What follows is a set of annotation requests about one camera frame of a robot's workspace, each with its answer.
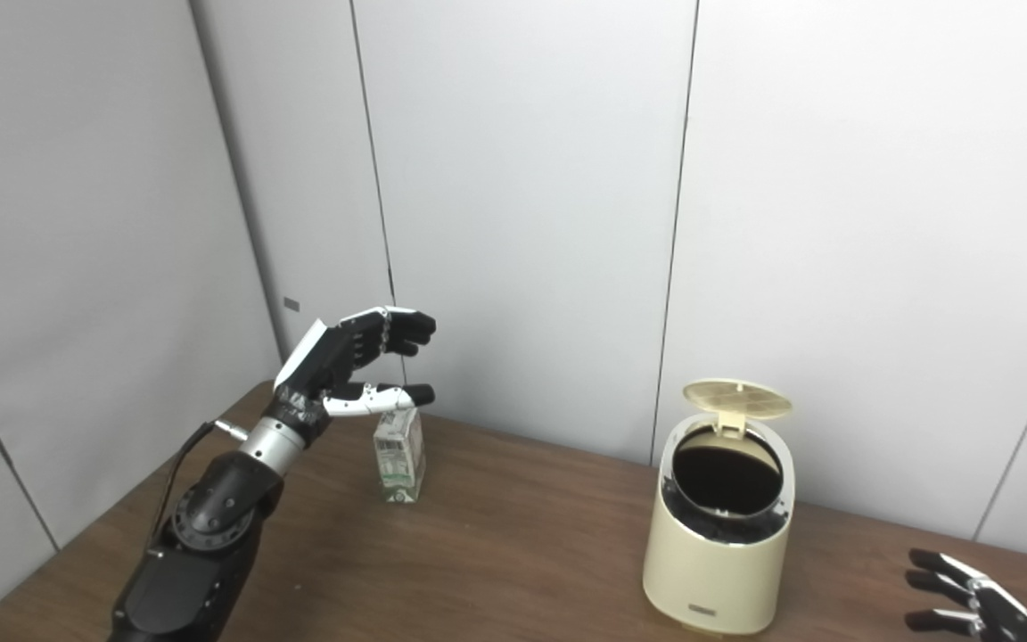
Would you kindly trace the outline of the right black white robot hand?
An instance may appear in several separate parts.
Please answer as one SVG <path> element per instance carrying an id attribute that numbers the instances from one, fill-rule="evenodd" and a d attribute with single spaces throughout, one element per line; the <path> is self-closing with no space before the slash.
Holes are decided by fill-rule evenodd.
<path id="1" fill-rule="evenodd" d="M 946 633 L 974 641 L 1027 641 L 1027 606 L 988 574 L 952 556 L 928 549 L 908 551 L 912 570 L 904 573 L 913 589 L 944 595 L 959 610 L 910 611 L 904 622 L 916 633 Z"/>

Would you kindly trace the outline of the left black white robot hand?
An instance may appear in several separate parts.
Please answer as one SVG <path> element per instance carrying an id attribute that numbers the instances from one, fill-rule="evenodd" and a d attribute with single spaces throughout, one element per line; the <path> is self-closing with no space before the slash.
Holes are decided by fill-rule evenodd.
<path id="1" fill-rule="evenodd" d="M 379 306 L 337 325 L 314 322 L 277 375 L 262 417 L 310 446 L 334 417 L 363 417 L 431 405 L 428 383 L 366 383 L 356 371 L 383 355 L 414 357 L 436 333 L 420 310 Z"/>

